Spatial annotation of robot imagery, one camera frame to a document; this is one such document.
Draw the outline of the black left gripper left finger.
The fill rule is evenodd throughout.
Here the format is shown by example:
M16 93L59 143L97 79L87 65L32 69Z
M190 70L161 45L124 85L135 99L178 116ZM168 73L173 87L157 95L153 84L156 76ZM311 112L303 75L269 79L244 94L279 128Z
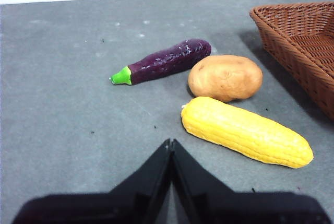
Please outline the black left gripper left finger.
M171 141L107 193L47 195L27 201L14 223L154 223L170 187Z

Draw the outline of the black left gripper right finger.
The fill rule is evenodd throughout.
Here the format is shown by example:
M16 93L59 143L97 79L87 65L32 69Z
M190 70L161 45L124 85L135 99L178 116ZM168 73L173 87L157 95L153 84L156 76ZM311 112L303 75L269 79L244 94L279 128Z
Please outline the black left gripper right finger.
M314 198L290 192L235 192L175 139L173 184L190 223L330 223Z

